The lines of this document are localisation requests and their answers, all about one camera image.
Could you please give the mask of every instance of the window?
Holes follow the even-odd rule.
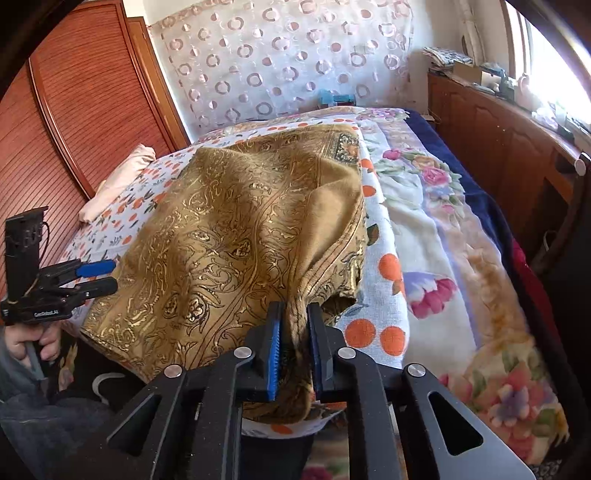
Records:
[[[576,75],[550,42],[511,4],[506,5],[517,78],[530,75],[531,88],[541,99],[559,103],[571,116],[591,124],[591,101]]]

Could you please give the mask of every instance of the blue lever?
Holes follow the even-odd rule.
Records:
[[[76,275],[84,278],[107,275],[107,273],[111,273],[115,269],[116,265],[114,260],[87,263],[76,269]]]

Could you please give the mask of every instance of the gray sleeve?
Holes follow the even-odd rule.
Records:
[[[34,393],[36,389],[35,375],[10,355],[4,341],[4,327],[0,327],[0,400],[6,401],[21,393]]]

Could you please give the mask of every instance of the bed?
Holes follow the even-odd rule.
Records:
[[[151,164],[76,232],[60,260],[118,261],[198,148],[314,124],[349,125],[359,136],[347,148],[362,170],[369,246],[357,303],[336,319],[347,342],[383,364],[425,364],[540,478],[559,468],[556,478],[568,478],[584,455],[587,410],[548,299],[497,205],[416,112],[333,108],[211,132]],[[69,331],[77,333],[89,308],[75,313]],[[100,346],[96,332],[84,333]],[[243,433],[299,438],[339,410],[316,404],[289,425],[245,420]],[[309,468],[324,467],[313,455]]]

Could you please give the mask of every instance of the red cloth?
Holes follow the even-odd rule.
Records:
[[[548,298],[548,294],[544,290],[544,286],[540,279],[535,276],[535,273],[527,264],[525,254],[515,239],[513,239],[513,267],[521,278],[526,292],[542,315],[542,321],[545,323],[550,333],[560,342],[560,334],[554,323],[550,298]]]

